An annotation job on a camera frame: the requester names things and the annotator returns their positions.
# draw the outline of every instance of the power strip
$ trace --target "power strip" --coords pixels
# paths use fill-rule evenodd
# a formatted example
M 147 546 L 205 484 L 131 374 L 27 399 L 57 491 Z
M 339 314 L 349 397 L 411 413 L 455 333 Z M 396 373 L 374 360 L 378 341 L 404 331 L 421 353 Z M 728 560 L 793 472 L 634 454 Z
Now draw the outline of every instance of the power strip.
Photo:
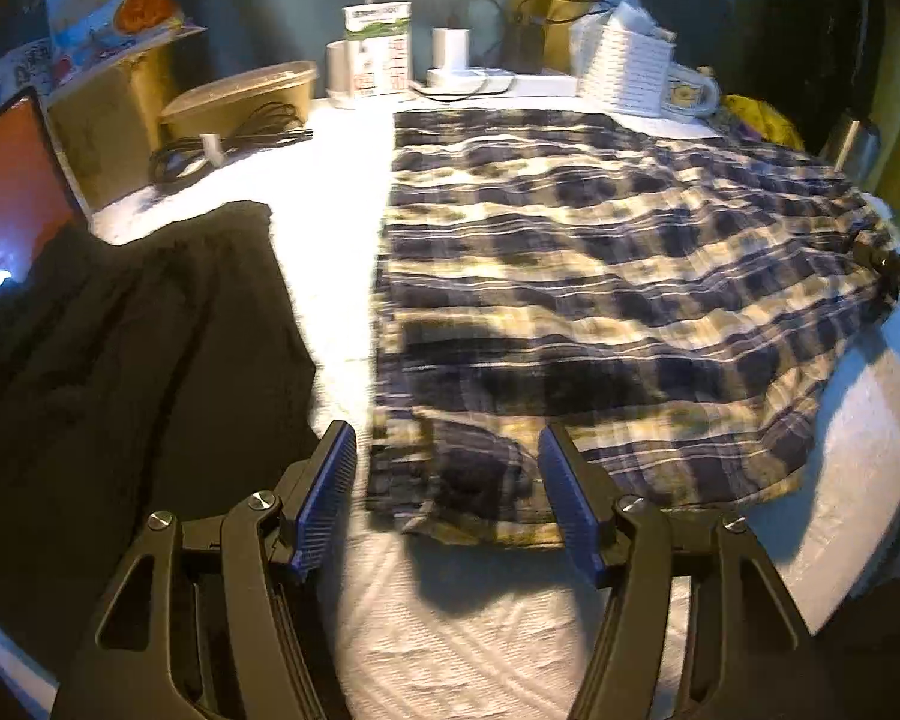
M 500 95 L 514 98 L 572 98 L 577 95 L 577 79 L 556 70 L 544 69 L 538 76 L 514 76 L 509 70 L 427 71 L 427 92 L 439 95 Z

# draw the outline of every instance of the plastic bag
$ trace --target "plastic bag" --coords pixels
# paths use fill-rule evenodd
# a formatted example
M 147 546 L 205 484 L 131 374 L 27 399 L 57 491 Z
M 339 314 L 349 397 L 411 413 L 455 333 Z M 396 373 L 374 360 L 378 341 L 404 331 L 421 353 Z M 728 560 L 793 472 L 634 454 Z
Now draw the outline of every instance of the plastic bag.
M 184 25 L 173 0 L 47 0 L 47 20 L 56 86 Z

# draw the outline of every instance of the food container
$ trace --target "food container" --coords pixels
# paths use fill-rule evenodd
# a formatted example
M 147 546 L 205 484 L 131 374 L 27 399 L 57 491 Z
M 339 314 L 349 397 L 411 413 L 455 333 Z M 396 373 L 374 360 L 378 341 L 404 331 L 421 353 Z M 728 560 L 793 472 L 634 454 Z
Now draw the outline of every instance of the food container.
M 164 44 L 94 68 L 50 95 L 50 125 L 91 208 L 149 184 L 160 111 L 178 93 Z
M 170 140 L 204 133 L 228 135 L 265 103 L 296 108 L 301 122 L 310 114 L 317 65 L 285 62 L 199 86 L 163 109 L 160 122 Z

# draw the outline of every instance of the plastic container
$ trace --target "plastic container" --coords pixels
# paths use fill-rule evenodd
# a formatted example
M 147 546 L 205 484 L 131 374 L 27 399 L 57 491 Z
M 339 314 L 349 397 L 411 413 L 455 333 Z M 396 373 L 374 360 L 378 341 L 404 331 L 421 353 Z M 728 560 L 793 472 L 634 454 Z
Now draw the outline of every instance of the plastic container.
M 605 111 L 660 116 L 674 44 L 611 23 L 580 82 L 580 96 Z
M 160 114 L 169 140 L 204 133 L 228 135 L 264 103 L 296 108 L 303 122 L 310 115 L 317 65 L 285 62 L 240 73 L 184 92 Z

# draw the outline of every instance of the blue gripper pad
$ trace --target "blue gripper pad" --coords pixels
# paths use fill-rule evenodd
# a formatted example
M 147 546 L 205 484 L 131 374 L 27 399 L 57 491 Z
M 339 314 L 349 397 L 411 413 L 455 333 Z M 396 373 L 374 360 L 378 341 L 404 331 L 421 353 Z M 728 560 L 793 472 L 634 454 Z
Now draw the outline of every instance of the blue gripper pad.
M 558 437 L 554 430 L 562 435 Z M 600 586 L 600 577 L 605 570 L 600 555 L 600 520 L 587 501 L 577 473 L 590 475 L 596 471 L 604 476 L 607 473 L 599 466 L 590 466 L 573 447 L 566 431 L 554 425 L 540 431 L 536 461 L 570 560 L 587 579 Z
M 333 422 L 308 463 L 318 464 L 319 470 L 295 519 L 295 549 L 290 559 L 290 570 L 300 581 L 323 562 L 338 510 L 353 487 L 357 469 L 353 428 L 346 422 Z

